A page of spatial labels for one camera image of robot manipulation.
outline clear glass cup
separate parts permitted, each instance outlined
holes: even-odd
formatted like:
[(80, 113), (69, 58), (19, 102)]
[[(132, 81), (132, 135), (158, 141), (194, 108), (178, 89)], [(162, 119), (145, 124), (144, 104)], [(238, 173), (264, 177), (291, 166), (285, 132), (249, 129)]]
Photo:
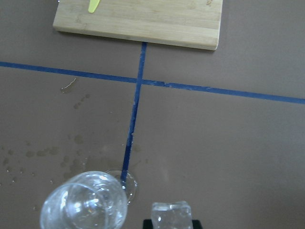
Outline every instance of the clear glass cup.
[(119, 229), (127, 197), (112, 175), (89, 171), (56, 188), (41, 209), (41, 229)]

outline cutting board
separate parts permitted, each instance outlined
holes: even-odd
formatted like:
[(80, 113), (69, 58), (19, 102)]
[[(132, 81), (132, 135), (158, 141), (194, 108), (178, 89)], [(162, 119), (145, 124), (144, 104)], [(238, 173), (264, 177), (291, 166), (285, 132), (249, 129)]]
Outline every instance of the cutting board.
[(215, 50), (223, 0), (60, 0), (58, 31)]

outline blue line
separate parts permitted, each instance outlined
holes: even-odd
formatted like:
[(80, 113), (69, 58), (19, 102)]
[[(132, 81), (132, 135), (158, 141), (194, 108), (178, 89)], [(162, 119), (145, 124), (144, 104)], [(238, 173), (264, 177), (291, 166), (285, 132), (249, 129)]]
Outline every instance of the blue line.
[(87, 73), (87, 72), (73, 71), (73, 70), (67, 70), (67, 69), (48, 68), (48, 67), (27, 65), (27, 64), (20, 64), (20, 63), (0, 62), (0, 66), (9, 67), (9, 68), (32, 70), (32, 71), (38, 71), (38, 72), (57, 73), (57, 74), (64, 74), (64, 75), (73, 75), (73, 76), (94, 78), (94, 79), (127, 82), (127, 83), (136, 83), (137, 82), (137, 79), (130, 78), (130, 77), (105, 75), (105, 74), (97, 74), (97, 73)]
[(135, 93), (134, 93), (132, 116), (130, 119), (130, 126), (129, 126), (129, 132), (128, 132), (128, 138), (127, 138), (127, 143), (126, 143), (124, 162), (123, 162), (123, 167), (122, 167), (122, 174), (121, 174), (121, 181), (123, 184), (125, 184), (125, 182), (126, 182), (130, 154), (131, 154), (131, 150), (132, 150), (133, 133), (134, 133), (135, 121), (136, 121), (137, 113), (138, 113), (138, 105), (139, 105), (143, 71), (144, 71), (144, 65), (145, 65), (146, 47), (147, 47), (147, 43), (143, 42), (142, 48), (141, 48), (140, 61), (139, 61), (137, 85), (136, 85), (136, 89), (135, 89)]
[(208, 93), (215, 93), (215, 94), (227, 94), (227, 95), (234, 95), (234, 96), (241, 96), (241, 97), (248, 97), (248, 98), (255, 98), (255, 99), (265, 99), (265, 100), (272, 100), (272, 101), (279, 101), (279, 102), (295, 103), (295, 104), (305, 104), (305, 99), (302, 99), (302, 98), (294, 98), (294, 97), (279, 96), (279, 95), (272, 95), (272, 94), (260, 94), (260, 93), (228, 90), (228, 89), (206, 87), (206, 86), (187, 85), (187, 84), (181, 84), (181, 83), (165, 83), (162, 81), (153, 81), (153, 80), (142, 80), (142, 84), (159, 86), (159, 87), (184, 89), (184, 90), (190, 90), (190, 91), (208, 92)]

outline clear plastic object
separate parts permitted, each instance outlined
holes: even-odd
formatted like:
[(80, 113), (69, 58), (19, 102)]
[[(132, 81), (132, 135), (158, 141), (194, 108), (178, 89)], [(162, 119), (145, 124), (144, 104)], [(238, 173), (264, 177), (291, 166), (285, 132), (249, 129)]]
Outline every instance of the clear plastic object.
[(119, 229), (127, 198), (113, 176), (90, 171), (55, 189), (41, 209), (41, 229)]
[(193, 229), (191, 207), (185, 201), (152, 204), (153, 229)]

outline yellow-green knife blade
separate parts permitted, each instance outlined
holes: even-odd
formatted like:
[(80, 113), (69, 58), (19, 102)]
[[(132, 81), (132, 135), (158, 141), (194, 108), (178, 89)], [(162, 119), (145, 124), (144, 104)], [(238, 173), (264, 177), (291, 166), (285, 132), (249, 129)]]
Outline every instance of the yellow-green knife blade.
[(94, 13), (99, 3), (100, 0), (90, 0), (89, 8), (88, 8), (89, 13)]

